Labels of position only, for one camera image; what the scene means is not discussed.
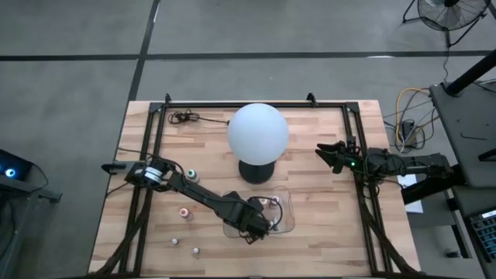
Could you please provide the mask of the black diagonal pole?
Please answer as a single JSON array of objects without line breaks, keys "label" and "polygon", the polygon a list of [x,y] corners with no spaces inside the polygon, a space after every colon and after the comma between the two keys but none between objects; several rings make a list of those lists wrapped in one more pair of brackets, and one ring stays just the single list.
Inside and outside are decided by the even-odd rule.
[{"label": "black diagonal pole", "polygon": [[452,96],[458,97],[461,91],[468,85],[474,83],[478,78],[486,74],[489,70],[496,66],[496,49],[492,50],[482,60],[477,62],[464,74],[458,77],[455,81],[451,82],[446,88],[445,92]]}]

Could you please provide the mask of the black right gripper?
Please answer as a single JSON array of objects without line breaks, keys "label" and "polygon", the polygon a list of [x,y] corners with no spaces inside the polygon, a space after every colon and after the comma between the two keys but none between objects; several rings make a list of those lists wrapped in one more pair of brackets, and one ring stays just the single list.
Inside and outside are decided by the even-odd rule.
[{"label": "black right gripper", "polygon": [[315,152],[332,168],[334,174],[340,174],[344,166],[353,172],[365,174],[364,156],[358,146],[349,147],[343,141],[318,143]]}]

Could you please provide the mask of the black aluminium table frame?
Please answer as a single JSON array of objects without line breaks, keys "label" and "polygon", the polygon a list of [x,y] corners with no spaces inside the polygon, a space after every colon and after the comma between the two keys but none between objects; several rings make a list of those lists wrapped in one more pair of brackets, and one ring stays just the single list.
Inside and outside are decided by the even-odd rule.
[{"label": "black aluminium table frame", "polygon": [[[134,277],[313,277],[367,276],[370,261],[363,237],[357,189],[349,170],[334,174],[315,153],[318,143],[335,143],[353,134],[362,147],[385,148],[388,139],[376,101],[277,102],[289,125],[288,149],[264,185],[283,185],[291,193],[295,226],[249,245],[229,238],[222,221],[203,205],[172,191],[153,193],[143,257],[129,251],[124,271]],[[158,127],[161,112],[195,109],[198,122]],[[217,194],[262,188],[246,183],[230,150],[226,122],[238,106],[131,102],[117,159],[134,161],[158,151],[184,169],[198,172],[201,185]],[[194,220],[180,217],[188,208]],[[176,238],[179,244],[173,245]],[[192,250],[200,249],[199,257]]]}]

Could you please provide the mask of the dark grey equipment cart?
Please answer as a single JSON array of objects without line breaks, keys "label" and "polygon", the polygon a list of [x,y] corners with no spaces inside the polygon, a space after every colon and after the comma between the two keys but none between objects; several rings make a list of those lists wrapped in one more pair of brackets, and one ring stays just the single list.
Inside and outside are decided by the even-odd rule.
[{"label": "dark grey equipment cart", "polygon": [[59,191],[0,175],[0,279],[12,277],[38,200],[58,203],[61,197]]}]

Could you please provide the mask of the grey desk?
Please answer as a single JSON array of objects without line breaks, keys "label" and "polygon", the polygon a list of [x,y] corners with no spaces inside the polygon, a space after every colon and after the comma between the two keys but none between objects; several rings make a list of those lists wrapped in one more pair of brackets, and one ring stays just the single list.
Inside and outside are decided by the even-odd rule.
[{"label": "grey desk", "polygon": [[[441,84],[429,91],[466,182],[473,188],[496,187],[496,162],[478,160],[496,148],[496,93],[474,84],[458,97],[448,95]],[[460,133],[487,140],[464,139]]]}]

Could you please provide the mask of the black power strip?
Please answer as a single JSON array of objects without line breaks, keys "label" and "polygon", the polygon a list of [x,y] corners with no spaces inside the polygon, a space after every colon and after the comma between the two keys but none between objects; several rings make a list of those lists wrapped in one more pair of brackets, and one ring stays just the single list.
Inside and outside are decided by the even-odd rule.
[{"label": "black power strip", "polygon": [[415,121],[413,119],[406,119],[400,124],[400,135],[402,136],[402,143],[406,148],[414,149],[417,147],[417,139],[415,136]]}]

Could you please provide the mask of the grey side table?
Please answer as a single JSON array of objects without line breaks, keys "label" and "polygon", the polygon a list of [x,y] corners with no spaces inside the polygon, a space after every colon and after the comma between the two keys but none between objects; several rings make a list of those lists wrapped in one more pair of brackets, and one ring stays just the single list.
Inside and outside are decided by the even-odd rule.
[{"label": "grey side table", "polygon": [[482,254],[476,235],[470,225],[469,218],[472,215],[488,212],[496,208],[496,188],[470,188],[453,187],[454,203],[467,228],[470,242],[474,246],[475,255],[479,260],[481,269],[486,279],[496,279],[496,261],[488,263]]}]

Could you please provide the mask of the black floor fan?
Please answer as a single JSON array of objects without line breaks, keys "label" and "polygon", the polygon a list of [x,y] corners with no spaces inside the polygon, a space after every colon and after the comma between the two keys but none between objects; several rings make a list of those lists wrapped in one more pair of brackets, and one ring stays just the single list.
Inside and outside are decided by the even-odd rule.
[{"label": "black floor fan", "polygon": [[445,35],[446,47],[457,45],[486,16],[491,0],[412,0],[402,23],[421,21]]}]

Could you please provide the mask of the black computer with blue light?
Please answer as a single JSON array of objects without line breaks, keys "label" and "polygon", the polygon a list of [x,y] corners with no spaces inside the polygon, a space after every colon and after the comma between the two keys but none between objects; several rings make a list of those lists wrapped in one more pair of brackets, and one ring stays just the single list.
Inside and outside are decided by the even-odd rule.
[{"label": "black computer with blue light", "polygon": [[0,149],[0,175],[25,181],[32,167],[32,162]]}]

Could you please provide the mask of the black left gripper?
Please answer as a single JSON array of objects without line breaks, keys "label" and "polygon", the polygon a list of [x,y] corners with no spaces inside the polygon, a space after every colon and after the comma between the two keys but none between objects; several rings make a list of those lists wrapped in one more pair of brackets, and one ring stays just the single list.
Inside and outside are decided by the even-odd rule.
[{"label": "black left gripper", "polygon": [[[229,191],[223,198],[231,202],[243,200],[237,191]],[[251,245],[269,235],[269,222],[262,214],[263,210],[258,198],[249,198],[247,202],[237,202],[233,213],[224,218],[223,222],[242,232],[242,238]]]}]

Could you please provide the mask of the white globe table lamp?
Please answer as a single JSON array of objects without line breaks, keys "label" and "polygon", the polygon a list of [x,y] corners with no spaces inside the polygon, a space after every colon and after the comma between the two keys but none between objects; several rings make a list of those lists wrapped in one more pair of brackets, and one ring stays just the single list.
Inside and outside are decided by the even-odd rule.
[{"label": "white globe table lamp", "polygon": [[289,128],[278,109],[253,103],[240,108],[229,120],[227,136],[242,179],[262,184],[270,180],[276,161],[288,147]]}]

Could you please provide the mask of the black desk support beam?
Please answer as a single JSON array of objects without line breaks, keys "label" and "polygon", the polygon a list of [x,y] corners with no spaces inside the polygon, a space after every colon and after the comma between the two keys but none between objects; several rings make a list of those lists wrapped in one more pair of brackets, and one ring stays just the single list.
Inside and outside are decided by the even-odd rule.
[{"label": "black desk support beam", "polygon": [[408,205],[454,186],[464,186],[466,184],[466,180],[460,172],[450,174],[447,177],[427,177],[421,182],[402,189],[401,195],[404,204]]}]

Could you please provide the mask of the backlit keyboard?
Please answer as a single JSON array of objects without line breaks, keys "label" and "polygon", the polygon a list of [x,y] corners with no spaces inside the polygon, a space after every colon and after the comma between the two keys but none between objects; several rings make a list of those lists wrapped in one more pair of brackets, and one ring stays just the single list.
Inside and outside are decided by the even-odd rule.
[{"label": "backlit keyboard", "polygon": [[476,235],[484,259],[488,263],[496,261],[496,208],[488,212],[472,215],[470,225]]}]

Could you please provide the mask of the clear plastic bin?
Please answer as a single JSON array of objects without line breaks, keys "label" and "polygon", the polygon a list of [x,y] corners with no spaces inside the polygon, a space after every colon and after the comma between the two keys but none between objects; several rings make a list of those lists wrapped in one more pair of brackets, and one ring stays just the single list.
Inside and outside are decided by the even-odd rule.
[{"label": "clear plastic bin", "polygon": [[[266,198],[268,200],[268,207],[263,208],[263,215],[268,221],[280,220],[279,230],[273,231],[270,228],[270,235],[289,233],[295,227],[295,217],[291,203],[291,193],[288,188],[283,185],[279,185],[272,188],[251,188],[248,190],[237,191],[243,200],[248,200],[253,196],[258,196],[260,198]],[[271,209],[269,207],[270,198],[272,196],[278,196],[280,199],[280,205],[276,209]]]}]

